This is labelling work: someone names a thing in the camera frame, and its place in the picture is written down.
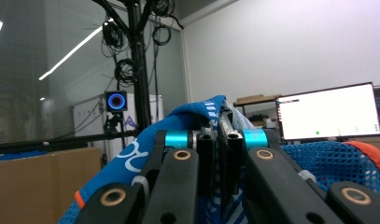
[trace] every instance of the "blue fabric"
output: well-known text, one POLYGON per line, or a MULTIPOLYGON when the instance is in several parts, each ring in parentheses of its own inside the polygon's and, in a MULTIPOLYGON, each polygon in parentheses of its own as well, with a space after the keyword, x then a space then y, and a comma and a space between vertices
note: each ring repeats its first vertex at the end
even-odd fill
POLYGON ((80 209, 79 209, 77 202, 73 202, 70 205, 70 207, 67 209, 66 213, 61 218, 61 220, 59 220, 59 223, 61 223, 61 224, 75 223, 79 211, 80 211, 80 209))
POLYGON ((30 151, 30 152, 3 154, 3 155, 0 155, 0 161, 11 161, 11 160, 34 157, 34 156, 41 156, 44 154, 47 154, 47 152, 39 151, 39 150, 30 151))

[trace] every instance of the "monitor screen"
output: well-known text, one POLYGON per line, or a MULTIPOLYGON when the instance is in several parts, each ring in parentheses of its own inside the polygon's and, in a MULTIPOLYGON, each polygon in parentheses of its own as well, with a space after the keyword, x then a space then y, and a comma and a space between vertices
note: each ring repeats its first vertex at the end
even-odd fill
POLYGON ((380 134, 372 83, 277 97, 276 110, 283 140, 380 134))

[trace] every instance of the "cardboard box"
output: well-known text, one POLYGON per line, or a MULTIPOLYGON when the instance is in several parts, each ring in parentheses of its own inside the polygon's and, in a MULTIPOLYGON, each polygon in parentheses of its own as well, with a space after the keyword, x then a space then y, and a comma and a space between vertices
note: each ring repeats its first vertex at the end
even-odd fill
POLYGON ((0 223, 57 223, 100 168, 94 147, 0 161, 0 223))
POLYGON ((255 127, 262 127, 262 128, 278 128, 279 122, 277 119, 263 119, 258 121, 251 121, 251 123, 255 127))

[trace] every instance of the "blue mesh bag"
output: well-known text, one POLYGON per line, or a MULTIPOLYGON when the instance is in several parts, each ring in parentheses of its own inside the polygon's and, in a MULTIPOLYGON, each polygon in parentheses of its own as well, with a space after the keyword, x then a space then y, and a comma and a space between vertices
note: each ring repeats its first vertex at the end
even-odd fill
POLYGON ((61 218, 59 223, 61 224, 75 223, 79 212, 80 212, 80 208, 77 202, 71 203, 70 207, 68 207, 66 213, 61 218))
POLYGON ((380 195, 380 168, 357 147, 325 141, 282 148, 301 168, 312 173, 325 191, 335 182, 352 181, 380 195))

